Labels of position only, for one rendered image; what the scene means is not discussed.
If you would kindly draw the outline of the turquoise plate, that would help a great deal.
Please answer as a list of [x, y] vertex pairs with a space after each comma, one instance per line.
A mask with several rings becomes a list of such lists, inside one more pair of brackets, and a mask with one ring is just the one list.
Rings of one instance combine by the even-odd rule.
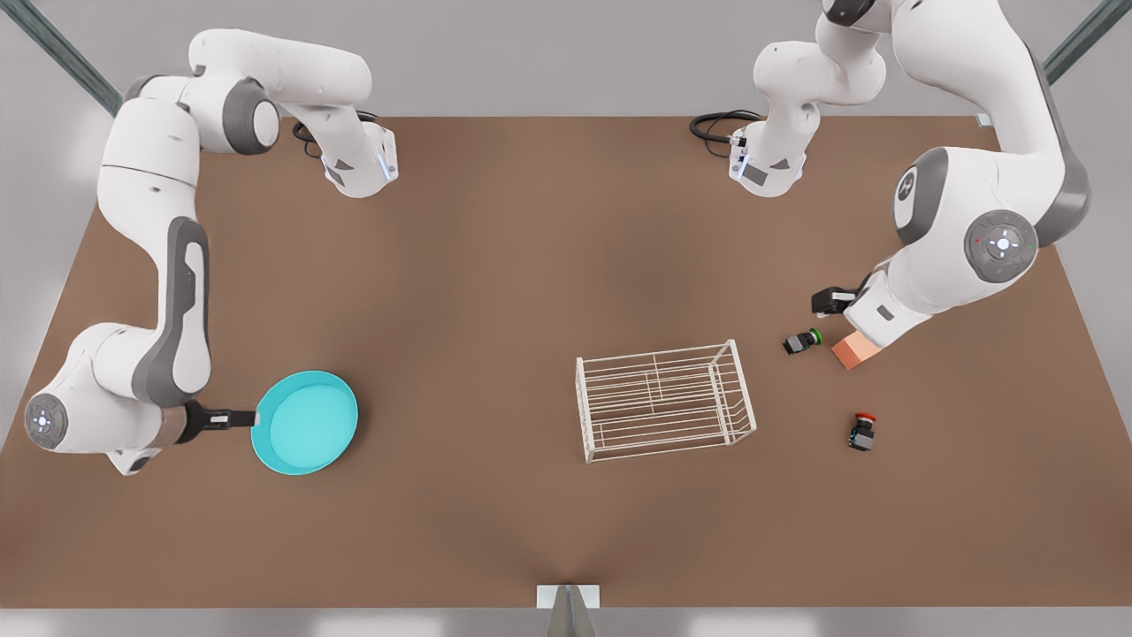
[[355, 439], [355, 391], [340, 376], [310, 370], [274, 384], [250, 430], [255, 455], [286, 476], [314, 474], [337, 460]]

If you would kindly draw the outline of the orange cube block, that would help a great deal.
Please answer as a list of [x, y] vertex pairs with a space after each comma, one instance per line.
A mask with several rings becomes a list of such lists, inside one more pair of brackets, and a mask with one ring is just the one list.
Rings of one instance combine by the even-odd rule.
[[854, 370], [854, 367], [861, 365], [861, 363], [882, 350], [883, 347], [878, 347], [877, 344], [871, 342], [861, 332], [854, 332], [847, 335], [844, 339], [833, 344], [831, 347], [833, 354], [837, 355], [838, 362], [844, 365], [846, 370]]

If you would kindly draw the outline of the silver frame post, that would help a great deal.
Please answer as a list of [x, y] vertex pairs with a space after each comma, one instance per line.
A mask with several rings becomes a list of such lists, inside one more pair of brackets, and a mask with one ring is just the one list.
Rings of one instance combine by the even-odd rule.
[[1127, 12], [1132, 0], [1101, 0], [1044, 61], [1044, 77], [1054, 85], [1067, 69], [1103, 38]]
[[41, 12], [32, 0], [0, 0], [3, 11], [55, 64], [65, 69], [111, 117], [117, 117], [125, 97], [98, 72], [80, 50], [74, 48], [65, 34]]
[[535, 606], [550, 611], [546, 637], [597, 637], [590, 611], [600, 606], [599, 585], [537, 585]]

